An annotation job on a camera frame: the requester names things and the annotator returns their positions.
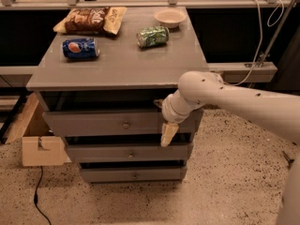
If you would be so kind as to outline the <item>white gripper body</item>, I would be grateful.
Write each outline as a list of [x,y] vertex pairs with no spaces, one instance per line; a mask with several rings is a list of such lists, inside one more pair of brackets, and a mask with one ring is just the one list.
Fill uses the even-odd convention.
[[189,117],[191,107],[179,91],[169,94],[162,102],[162,115],[170,123],[180,124]]

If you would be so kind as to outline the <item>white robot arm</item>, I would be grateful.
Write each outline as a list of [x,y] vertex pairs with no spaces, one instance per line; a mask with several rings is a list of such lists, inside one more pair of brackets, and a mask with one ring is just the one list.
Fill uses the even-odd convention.
[[[300,144],[300,97],[226,84],[213,72],[189,71],[161,104],[165,122],[160,144],[167,146],[179,124],[204,105],[216,105],[297,145]],[[276,225],[300,225],[300,156],[283,190]]]

